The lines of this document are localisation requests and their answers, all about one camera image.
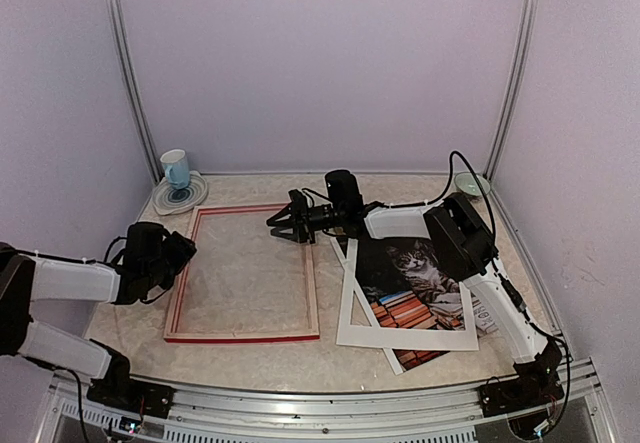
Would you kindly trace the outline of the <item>white photo mat board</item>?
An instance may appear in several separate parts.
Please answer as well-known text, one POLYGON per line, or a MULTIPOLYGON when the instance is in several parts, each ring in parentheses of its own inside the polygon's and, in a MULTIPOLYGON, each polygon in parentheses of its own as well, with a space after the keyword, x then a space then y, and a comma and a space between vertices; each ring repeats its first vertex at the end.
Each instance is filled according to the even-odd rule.
POLYGON ((344 270, 336 343, 343 346, 426 351, 478 351, 475 318, 470 291, 461 285, 465 329, 463 331, 385 328, 378 323, 354 325, 353 300, 360 289, 355 278, 358 241, 348 239, 346 254, 332 241, 344 270))

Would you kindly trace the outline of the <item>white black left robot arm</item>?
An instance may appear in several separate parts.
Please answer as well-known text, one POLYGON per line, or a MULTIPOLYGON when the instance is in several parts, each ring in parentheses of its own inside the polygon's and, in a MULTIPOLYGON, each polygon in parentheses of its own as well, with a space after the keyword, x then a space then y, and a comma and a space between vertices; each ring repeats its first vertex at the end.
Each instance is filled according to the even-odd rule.
POLYGON ((90 378, 115 405, 140 397, 130 362, 108 346, 83 339, 30 314, 44 300, 116 306, 150 304, 155 288, 168 291, 195 256, 195 243, 164 226, 141 222, 121 238, 123 248, 104 260, 72 259, 1 246, 1 353, 22 356, 90 378))

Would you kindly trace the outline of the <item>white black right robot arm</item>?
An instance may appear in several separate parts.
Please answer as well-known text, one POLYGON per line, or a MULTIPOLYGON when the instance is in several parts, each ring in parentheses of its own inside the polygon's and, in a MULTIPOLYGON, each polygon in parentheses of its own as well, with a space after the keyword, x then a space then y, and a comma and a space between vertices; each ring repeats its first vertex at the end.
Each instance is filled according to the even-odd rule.
POLYGON ((290 191, 289 204, 266 221, 271 234, 297 243, 312 243, 316 233, 334 228, 350 238, 429 239, 439 268, 479 298, 505 337, 519 376, 511 386, 512 399, 531 407, 549 392, 569 351, 565 342, 537 325, 507 278, 493 218, 482 219, 459 192, 443 190, 417 203, 367 203, 356 177, 346 169, 327 173, 325 183, 328 202, 321 206, 312 204, 302 190, 290 191))

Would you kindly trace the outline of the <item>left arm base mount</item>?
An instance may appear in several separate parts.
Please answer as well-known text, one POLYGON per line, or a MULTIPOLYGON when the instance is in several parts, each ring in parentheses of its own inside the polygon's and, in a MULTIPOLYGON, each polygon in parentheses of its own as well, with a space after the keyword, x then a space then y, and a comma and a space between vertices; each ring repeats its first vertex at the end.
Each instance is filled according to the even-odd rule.
POLYGON ((105 376, 92 378, 87 399, 92 402, 136 413, 140 417, 167 419, 175 389, 162 384, 145 382, 131 377, 131 363, 120 352, 91 339, 111 357, 105 376))

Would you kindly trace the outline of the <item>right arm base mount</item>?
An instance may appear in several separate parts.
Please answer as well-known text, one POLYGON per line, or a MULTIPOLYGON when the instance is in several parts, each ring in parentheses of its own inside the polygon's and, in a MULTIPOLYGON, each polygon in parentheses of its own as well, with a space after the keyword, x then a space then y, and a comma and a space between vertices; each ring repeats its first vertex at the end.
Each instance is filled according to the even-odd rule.
POLYGON ((562 352, 549 340, 532 362, 515 363, 516 377, 509 380, 490 378, 478 388, 484 417, 493 417, 559 401, 565 397, 558 367, 562 352))

